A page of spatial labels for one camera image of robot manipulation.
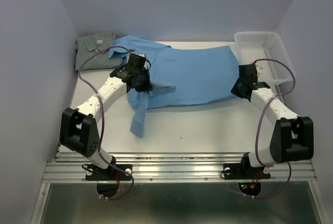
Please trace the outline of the light blue long sleeve shirt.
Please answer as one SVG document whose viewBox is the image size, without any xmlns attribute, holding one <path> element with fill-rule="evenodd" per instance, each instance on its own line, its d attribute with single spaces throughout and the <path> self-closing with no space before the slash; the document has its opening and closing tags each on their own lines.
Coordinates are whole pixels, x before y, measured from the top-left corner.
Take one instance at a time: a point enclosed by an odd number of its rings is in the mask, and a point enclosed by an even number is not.
<svg viewBox="0 0 333 224">
<path fill-rule="evenodd" d="M 233 97 L 239 62 L 229 46 L 207 49 L 175 49 L 169 45 L 127 35 L 112 43 L 109 58 L 128 53 L 145 54 L 150 61 L 151 92 L 127 94 L 136 110 L 130 131 L 141 138 L 146 111 L 171 106 L 200 105 Z"/>
</svg>

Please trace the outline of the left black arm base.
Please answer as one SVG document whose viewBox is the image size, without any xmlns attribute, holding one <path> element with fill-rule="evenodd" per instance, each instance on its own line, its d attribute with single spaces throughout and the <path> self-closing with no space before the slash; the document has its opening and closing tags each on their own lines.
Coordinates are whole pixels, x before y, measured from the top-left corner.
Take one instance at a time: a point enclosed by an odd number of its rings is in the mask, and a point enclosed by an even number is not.
<svg viewBox="0 0 333 224">
<path fill-rule="evenodd" d="M 111 167 L 101 169 L 93 164 L 83 164 L 81 167 L 86 172 L 86 181 L 131 181 L 130 176 Z"/>
</svg>

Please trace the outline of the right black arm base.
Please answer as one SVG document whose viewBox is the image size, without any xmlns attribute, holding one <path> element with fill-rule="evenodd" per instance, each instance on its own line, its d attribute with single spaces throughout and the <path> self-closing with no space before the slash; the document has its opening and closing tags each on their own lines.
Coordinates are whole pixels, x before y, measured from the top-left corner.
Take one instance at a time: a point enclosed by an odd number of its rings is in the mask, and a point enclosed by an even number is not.
<svg viewBox="0 0 333 224">
<path fill-rule="evenodd" d="M 252 180 L 252 179 L 270 179 L 270 173 L 265 174 L 264 168 L 253 168 L 251 166 L 243 166 L 241 163 L 223 164 L 223 170 L 220 176 L 226 180 Z"/>
</svg>

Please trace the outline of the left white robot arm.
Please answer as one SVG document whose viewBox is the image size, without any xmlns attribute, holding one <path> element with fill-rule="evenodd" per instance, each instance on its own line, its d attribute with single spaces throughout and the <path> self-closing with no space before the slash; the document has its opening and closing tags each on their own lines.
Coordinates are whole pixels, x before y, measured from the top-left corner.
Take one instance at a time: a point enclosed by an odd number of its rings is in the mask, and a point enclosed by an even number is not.
<svg viewBox="0 0 333 224">
<path fill-rule="evenodd" d="M 82 79 L 94 94 L 76 108 L 66 108 L 62 113 L 60 144 L 87 158 L 98 167 L 97 171 L 104 179 L 111 179 L 116 170 L 130 175 L 127 170 L 118 168 L 114 157 L 101 147 L 105 113 L 132 89 L 137 92 L 152 90 L 148 63 L 144 54 L 129 54 L 127 63 L 112 71 L 99 90 Z"/>
</svg>

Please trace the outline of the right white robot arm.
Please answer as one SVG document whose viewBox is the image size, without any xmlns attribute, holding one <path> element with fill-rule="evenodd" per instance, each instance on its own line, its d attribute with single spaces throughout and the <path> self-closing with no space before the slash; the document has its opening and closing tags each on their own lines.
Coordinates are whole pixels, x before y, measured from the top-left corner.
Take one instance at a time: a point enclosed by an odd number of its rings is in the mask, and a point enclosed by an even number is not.
<svg viewBox="0 0 333 224">
<path fill-rule="evenodd" d="M 247 99 L 262 112 L 254 152 L 244 154 L 239 165 L 243 176 L 252 177 L 260 167 L 313 158 L 313 120 L 297 115 L 281 102 L 267 83 L 259 82 L 255 63 L 239 66 L 239 77 L 231 93 Z M 268 146 L 260 149 L 259 137 L 264 118 L 270 121 L 274 129 Z"/>
</svg>

